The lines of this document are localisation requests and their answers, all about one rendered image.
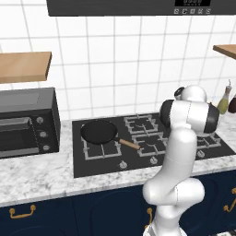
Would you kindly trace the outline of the black gas hob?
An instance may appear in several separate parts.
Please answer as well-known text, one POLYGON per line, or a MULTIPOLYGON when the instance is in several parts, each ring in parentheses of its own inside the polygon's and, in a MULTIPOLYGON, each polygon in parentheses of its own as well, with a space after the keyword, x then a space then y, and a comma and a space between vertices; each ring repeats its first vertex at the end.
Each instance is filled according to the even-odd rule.
POLYGON ((156 112, 109 117, 107 120, 117 126, 119 137, 139 145, 140 149, 135 150, 116 141, 100 146, 90 144, 80 134, 81 127, 87 122, 74 121, 72 134, 76 178, 155 167, 163 163, 170 130, 163 126, 156 112), (149 162, 151 157, 158 160, 156 165, 149 162), (127 163, 124 170, 119 167, 122 160, 127 163))

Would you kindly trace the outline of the black toaster oven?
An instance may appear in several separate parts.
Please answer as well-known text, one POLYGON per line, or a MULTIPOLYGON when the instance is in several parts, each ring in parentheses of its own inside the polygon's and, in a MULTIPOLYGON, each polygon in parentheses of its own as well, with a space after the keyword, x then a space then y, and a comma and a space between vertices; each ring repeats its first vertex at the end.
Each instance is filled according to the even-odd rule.
POLYGON ((55 88, 29 88, 0 91, 0 120, 29 117, 32 121, 40 155, 59 151, 61 123, 57 106, 55 88), (38 124, 36 119, 44 122, 38 124), (40 137, 45 131, 47 137, 40 137))

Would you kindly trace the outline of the navy cupboard door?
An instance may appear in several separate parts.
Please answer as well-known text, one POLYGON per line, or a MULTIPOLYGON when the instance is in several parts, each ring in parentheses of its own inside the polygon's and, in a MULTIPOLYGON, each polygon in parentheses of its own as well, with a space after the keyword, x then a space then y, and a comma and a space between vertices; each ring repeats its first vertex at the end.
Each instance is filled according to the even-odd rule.
POLYGON ((223 210, 236 195, 236 170, 196 176, 205 187, 202 202, 191 206, 181 216, 180 226, 188 236, 210 236, 223 231, 236 230, 236 206, 230 213, 223 210))
POLYGON ((78 236, 143 236, 149 222, 142 185, 73 196, 78 236))

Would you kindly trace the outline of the toaster oven glass door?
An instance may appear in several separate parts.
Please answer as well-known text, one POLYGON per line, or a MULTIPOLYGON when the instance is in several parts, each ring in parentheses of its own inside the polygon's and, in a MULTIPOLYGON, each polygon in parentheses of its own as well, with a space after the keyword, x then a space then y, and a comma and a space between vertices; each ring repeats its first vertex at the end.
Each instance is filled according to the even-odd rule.
POLYGON ((29 117, 0 120, 0 159, 39 153, 29 117))

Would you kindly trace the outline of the yellow oil bottle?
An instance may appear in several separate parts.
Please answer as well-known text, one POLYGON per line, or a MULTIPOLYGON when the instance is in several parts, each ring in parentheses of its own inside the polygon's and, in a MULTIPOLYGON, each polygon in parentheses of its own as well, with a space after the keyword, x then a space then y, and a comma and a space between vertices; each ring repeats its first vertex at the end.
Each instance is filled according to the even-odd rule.
POLYGON ((225 92, 217 106, 220 114, 224 114, 229 107, 229 96, 230 96, 231 89, 232 89, 232 86, 231 86, 231 83, 229 83, 229 85, 225 87, 225 92))

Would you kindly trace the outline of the dark range hood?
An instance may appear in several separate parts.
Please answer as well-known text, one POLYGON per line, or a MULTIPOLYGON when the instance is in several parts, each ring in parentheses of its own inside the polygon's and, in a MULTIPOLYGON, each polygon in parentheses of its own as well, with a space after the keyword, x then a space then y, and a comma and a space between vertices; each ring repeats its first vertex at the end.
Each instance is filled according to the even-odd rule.
POLYGON ((236 0, 46 0, 50 17, 236 15, 236 0))

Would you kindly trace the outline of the dark brown bottle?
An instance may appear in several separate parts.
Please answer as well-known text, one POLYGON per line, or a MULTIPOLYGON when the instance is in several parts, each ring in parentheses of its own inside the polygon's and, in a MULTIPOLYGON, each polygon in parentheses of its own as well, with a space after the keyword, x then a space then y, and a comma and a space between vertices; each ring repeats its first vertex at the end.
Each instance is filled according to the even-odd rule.
POLYGON ((236 94, 234 95, 234 97, 230 101, 228 112, 236 113, 236 94))

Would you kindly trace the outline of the navy drawer front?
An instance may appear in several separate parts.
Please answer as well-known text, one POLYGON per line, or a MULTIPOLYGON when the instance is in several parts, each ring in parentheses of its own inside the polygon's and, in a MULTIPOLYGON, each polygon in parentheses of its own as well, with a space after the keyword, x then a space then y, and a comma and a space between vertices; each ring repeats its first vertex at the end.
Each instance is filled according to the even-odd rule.
POLYGON ((0 236, 77 236, 72 200, 0 207, 0 236))

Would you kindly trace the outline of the wide wooden wall shelf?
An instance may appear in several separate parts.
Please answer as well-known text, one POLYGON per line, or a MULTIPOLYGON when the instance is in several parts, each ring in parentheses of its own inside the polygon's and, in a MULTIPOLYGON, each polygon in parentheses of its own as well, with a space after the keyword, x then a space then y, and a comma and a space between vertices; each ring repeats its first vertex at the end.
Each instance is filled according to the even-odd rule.
POLYGON ((0 84, 46 81, 51 52, 0 53, 0 84))

